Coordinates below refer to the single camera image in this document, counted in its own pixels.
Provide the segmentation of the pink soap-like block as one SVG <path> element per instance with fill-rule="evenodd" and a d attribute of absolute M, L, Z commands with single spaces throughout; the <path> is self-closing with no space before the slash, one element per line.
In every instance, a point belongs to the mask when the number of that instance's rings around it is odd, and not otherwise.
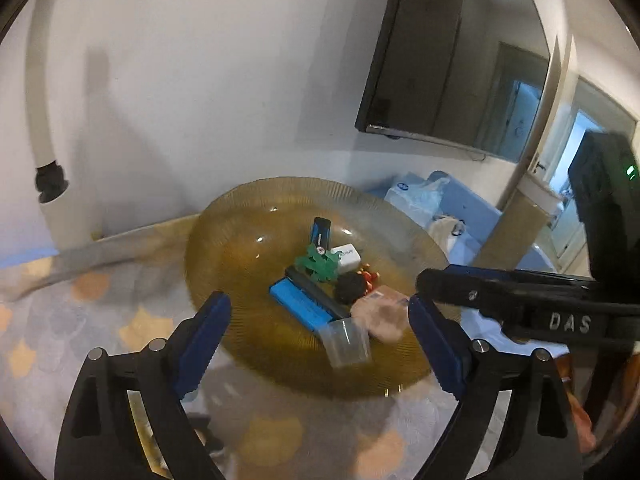
<path fill-rule="evenodd" d="M 358 299 L 350 314 L 371 336 L 383 344 L 394 344 L 408 330 L 408 304 L 408 296 L 381 285 Z"/>

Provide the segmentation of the tan cylinder container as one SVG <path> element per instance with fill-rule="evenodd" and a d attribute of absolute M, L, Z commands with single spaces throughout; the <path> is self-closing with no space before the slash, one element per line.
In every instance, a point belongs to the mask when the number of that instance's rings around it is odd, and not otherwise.
<path fill-rule="evenodd" d="M 531 172 L 524 174 L 472 266 L 514 270 L 561 202 L 547 183 Z"/>

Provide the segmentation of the white plastic bag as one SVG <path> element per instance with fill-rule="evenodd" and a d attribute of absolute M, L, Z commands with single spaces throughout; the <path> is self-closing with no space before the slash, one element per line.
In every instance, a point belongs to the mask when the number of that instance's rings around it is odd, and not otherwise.
<path fill-rule="evenodd" d="M 446 256 L 465 232 L 462 220 L 442 210 L 449 183 L 450 177 L 427 181 L 415 174 L 405 174 L 387 190 L 384 197 L 387 203 L 424 229 Z"/>

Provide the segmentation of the small orange red beads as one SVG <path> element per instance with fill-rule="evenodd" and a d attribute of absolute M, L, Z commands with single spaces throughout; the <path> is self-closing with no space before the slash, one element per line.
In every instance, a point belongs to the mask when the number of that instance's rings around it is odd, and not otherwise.
<path fill-rule="evenodd" d="M 357 274 L 363 279 L 364 293 L 366 295 L 376 289 L 376 286 L 378 286 L 378 280 L 380 279 L 380 274 L 378 272 L 372 271 L 369 268 L 362 268 L 357 272 Z"/>

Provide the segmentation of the patterned fan-motif table mat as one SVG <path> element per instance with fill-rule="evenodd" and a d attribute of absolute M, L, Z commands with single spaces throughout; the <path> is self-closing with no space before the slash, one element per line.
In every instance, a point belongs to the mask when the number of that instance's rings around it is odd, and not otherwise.
<path fill-rule="evenodd" d="M 78 256 L 51 248 L 1 261 L 1 414 L 36 468 L 54 471 L 58 435 L 87 353 L 138 351 L 193 312 L 184 217 L 110 237 Z M 208 418 L 230 479 L 409 479 L 454 412 L 433 376 L 341 400 L 268 382 L 218 350 L 183 401 Z"/>

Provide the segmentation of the black round object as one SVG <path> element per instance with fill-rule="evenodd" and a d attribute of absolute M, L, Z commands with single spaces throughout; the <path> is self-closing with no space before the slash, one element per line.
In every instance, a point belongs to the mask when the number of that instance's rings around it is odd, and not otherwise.
<path fill-rule="evenodd" d="M 358 299 L 366 296 L 369 284 L 366 278 L 356 271 L 341 274 L 335 283 L 333 296 L 339 304 L 354 304 Z"/>

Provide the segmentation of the white eraser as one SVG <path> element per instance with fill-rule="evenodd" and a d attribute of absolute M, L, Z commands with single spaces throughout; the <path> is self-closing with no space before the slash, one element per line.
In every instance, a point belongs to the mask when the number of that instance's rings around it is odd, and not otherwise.
<path fill-rule="evenodd" d="M 330 250 L 330 254 L 334 255 L 337 260 L 336 272 L 338 274 L 345 274 L 360 269 L 360 253 L 353 244 L 333 247 Z"/>

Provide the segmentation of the clear plastic cup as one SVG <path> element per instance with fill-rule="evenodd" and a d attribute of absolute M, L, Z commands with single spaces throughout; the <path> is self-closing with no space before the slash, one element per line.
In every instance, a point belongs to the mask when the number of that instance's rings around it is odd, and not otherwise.
<path fill-rule="evenodd" d="M 333 368 L 360 365 L 371 359 L 369 334 L 353 318 L 329 322 L 318 335 Z"/>

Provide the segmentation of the black stick in bowl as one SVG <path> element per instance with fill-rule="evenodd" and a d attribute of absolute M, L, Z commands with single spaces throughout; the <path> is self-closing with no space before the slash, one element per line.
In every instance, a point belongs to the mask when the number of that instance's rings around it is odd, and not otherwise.
<path fill-rule="evenodd" d="M 320 308 L 332 315 L 334 320 L 350 317 L 349 310 L 338 304 L 311 278 L 308 278 L 305 273 L 297 270 L 295 266 L 288 266 L 285 269 L 285 276 L 315 304 L 318 304 Z"/>

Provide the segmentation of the green toy in bowl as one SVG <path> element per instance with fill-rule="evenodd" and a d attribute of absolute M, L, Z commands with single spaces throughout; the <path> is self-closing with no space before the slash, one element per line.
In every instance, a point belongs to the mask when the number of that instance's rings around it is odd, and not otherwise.
<path fill-rule="evenodd" d="M 306 254 L 295 259 L 294 266 L 299 272 L 317 283 L 335 282 L 338 277 L 340 257 L 323 247 L 309 245 Z"/>

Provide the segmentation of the blue black usb drive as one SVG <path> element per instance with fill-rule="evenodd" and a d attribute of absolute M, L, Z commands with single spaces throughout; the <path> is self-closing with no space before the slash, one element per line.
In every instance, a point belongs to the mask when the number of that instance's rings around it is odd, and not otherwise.
<path fill-rule="evenodd" d="M 327 218 L 316 217 L 311 227 L 310 244 L 321 247 L 325 252 L 330 249 L 331 221 Z"/>

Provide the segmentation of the blue rectangular box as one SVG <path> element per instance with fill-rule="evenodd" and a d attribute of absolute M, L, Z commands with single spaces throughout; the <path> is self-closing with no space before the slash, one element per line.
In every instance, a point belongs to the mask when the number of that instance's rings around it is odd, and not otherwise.
<path fill-rule="evenodd" d="M 288 278 L 282 278 L 269 287 L 269 295 L 290 312 L 307 330 L 317 333 L 334 317 L 320 307 Z"/>

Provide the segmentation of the white lamp pole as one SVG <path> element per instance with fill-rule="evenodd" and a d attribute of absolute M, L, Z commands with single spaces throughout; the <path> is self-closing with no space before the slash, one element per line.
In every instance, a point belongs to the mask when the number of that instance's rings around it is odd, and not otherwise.
<path fill-rule="evenodd" d="M 56 157 L 48 102 L 47 60 L 55 0 L 35 0 L 25 55 L 25 108 L 36 166 L 38 205 L 60 252 L 92 242 L 91 224 L 76 188 Z"/>

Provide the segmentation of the white door frame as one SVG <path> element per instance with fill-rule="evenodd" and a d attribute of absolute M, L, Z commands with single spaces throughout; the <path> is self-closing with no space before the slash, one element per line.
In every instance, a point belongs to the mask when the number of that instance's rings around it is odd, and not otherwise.
<path fill-rule="evenodd" d="M 639 146 L 639 51 L 624 62 L 611 50 L 581 36 L 573 37 L 548 125 L 530 171 L 561 197 L 536 239 L 552 268 L 586 276 L 586 234 L 578 219 L 568 167 L 588 131 L 626 134 Z"/>

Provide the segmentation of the black wall television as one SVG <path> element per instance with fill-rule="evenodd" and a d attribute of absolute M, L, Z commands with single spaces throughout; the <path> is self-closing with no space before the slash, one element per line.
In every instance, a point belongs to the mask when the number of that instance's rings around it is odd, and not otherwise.
<path fill-rule="evenodd" d="M 549 62 L 534 0 L 387 0 L 356 127 L 518 162 Z"/>

